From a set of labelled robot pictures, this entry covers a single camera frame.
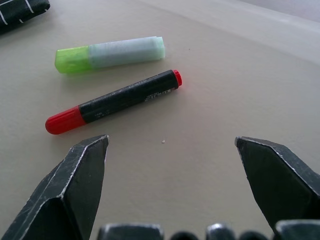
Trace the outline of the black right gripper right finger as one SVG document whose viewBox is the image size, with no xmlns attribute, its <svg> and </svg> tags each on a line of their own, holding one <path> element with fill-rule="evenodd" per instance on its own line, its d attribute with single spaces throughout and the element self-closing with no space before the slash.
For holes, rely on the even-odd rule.
<svg viewBox="0 0 320 240">
<path fill-rule="evenodd" d="M 238 136 L 234 144 L 275 240 L 320 238 L 320 175 L 288 147 Z"/>
</svg>

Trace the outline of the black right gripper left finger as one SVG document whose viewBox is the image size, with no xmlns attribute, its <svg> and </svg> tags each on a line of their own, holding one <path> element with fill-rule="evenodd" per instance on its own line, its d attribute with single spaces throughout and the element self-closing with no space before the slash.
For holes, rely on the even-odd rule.
<svg viewBox="0 0 320 240">
<path fill-rule="evenodd" d="M 109 137 L 91 137 L 70 148 L 38 184 L 4 240 L 88 240 L 100 204 Z"/>
</svg>

